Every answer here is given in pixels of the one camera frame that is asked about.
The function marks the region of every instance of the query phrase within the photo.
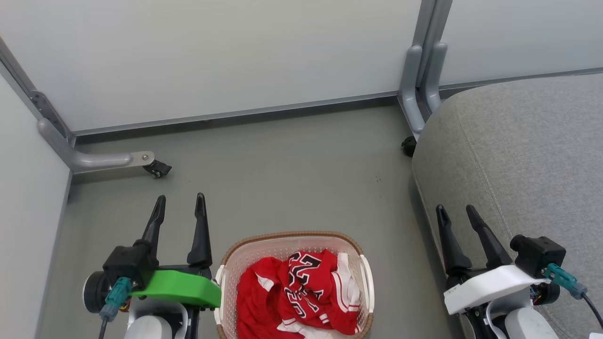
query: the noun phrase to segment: green bracket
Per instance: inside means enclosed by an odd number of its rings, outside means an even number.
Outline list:
[[[147,296],[204,308],[220,307],[222,291],[211,280],[171,270],[155,271],[144,291],[133,291],[134,297]]]

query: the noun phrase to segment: plastic basket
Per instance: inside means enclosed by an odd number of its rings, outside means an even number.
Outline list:
[[[337,255],[347,253],[350,271],[360,287],[360,332],[349,338],[364,338],[373,324],[374,284],[367,258],[358,244],[347,235],[335,232],[285,232],[254,236],[237,242],[224,256],[216,272],[216,281],[222,289],[222,303],[214,312],[220,339],[237,339],[236,287],[245,270],[258,260],[273,256],[286,260],[299,250],[321,252],[327,249]]]

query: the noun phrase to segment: gray sofa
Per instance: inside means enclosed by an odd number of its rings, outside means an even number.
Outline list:
[[[458,93],[429,118],[412,166],[440,257],[435,207],[443,204],[473,267],[485,267],[465,212],[472,204],[512,258],[518,233],[564,246],[563,268],[603,311],[603,74]],[[537,309],[560,338],[602,332],[567,291]]]

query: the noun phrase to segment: white wall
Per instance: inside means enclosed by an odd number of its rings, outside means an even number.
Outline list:
[[[454,0],[440,84],[603,67],[601,0]]]
[[[396,91],[420,0],[7,0],[73,131]]]
[[[34,338],[69,169],[0,75],[0,338]]]

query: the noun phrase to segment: gray floor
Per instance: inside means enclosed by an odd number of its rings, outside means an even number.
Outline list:
[[[197,192],[207,198],[214,262],[248,236],[344,232],[361,245],[373,270],[376,309],[370,338],[458,338],[459,327],[444,311],[443,272],[413,186],[411,160],[400,150],[401,140],[410,135],[406,121],[396,106],[351,108],[216,122],[210,128],[206,123],[200,129],[81,146],[96,153],[153,150],[174,169],[159,180],[141,169],[75,179],[41,338],[97,336],[101,322],[81,304],[81,286],[114,246],[140,237],[160,194],[167,196],[167,209],[158,259],[184,264]],[[122,338],[126,321],[119,315],[106,338]],[[200,338],[218,338],[208,312],[201,318]]]

